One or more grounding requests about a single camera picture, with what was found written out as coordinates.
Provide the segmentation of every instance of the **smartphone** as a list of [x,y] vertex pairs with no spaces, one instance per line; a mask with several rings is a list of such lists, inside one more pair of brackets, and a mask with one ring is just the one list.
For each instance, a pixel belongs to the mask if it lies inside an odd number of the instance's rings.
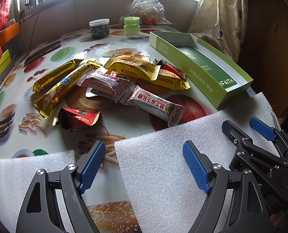
[[40,58],[41,56],[55,50],[58,49],[59,47],[61,47],[61,41],[56,41],[55,43],[46,46],[45,48],[35,52],[34,54],[32,54],[31,56],[29,56],[26,61],[24,62],[24,67],[26,67],[28,64],[32,63],[33,61],[37,60],[38,58]]

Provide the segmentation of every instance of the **dark green label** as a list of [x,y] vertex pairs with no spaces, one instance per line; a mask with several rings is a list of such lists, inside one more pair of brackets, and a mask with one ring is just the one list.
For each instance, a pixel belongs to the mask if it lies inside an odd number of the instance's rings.
[[194,60],[208,74],[210,74],[223,88],[229,88],[236,85],[237,82],[227,74],[222,68],[214,63],[207,56],[203,55],[198,50],[191,46],[176,46],[182,53]]

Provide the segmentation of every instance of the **metal screw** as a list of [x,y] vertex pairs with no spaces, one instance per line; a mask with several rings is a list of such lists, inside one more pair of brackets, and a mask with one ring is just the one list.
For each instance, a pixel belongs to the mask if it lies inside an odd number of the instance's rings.
[[241,151],[241,150],[239,150],[239,151],[238,151],[238,155],[243,156],[243,155],[244,155],[244,152]]
[[220,164],[213,164],[213,168],[219,170],[222,168],[222,166]]
[[45,172],[44,169],[39,169],[39,170],[37,171],[37,175],[42,175],[44,172]]
[[246,173],[247,175],[251,175],[252,171],[250,169],[244,169],[244,173]]
[[75,164],[69,164],[68,166],[67,166],[67,169],[69,169],[69,170],[74,170],[76,168],[76,165]]

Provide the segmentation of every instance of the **clear plastic jar with dark contents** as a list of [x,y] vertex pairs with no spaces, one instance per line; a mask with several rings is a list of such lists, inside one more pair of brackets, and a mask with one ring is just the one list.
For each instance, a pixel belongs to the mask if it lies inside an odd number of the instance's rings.
[[109,35],[109,19],[98,19],[89,23],[92,38],[104,38]]

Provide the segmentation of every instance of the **cabinet handle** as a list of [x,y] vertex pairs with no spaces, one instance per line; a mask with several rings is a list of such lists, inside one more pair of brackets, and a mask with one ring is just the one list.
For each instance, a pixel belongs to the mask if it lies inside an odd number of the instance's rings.
[[272,19],[270,19],[269,26],[268,26],[268,30],[270,30],[271,24],[272,24]]
[[278,23],[276,23],[275,27],[274,27],[274,30],[273,30],[273,33],[276,33],[278,30]]

